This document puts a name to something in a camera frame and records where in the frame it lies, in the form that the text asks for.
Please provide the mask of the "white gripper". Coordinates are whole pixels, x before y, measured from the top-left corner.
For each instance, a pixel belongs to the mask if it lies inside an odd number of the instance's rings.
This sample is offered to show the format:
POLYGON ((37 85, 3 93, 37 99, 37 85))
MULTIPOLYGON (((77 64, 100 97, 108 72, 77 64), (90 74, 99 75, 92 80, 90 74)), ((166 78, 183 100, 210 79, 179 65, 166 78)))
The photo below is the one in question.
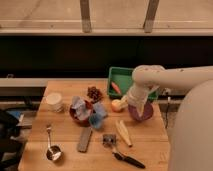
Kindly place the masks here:
POLYGON ((139 85, 134 83, 121 98, 121 105, 127 108, 129 105, 132 105, 137 109, 139 115, 142 115, 148 96, 157 89, 157 85, 139 85))

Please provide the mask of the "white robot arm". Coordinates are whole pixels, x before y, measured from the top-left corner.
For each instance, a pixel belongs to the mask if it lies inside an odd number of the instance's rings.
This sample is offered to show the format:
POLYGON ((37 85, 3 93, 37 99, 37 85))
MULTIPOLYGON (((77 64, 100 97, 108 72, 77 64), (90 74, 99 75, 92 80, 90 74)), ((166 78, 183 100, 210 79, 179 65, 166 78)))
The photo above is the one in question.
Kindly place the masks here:
POLYGON ((168 171, 213 171, 213 66, 140 65, 132 80, 124 98, 136 121, 147 119, 145 104, 159 87, 188 91, 176 115, 168 171))

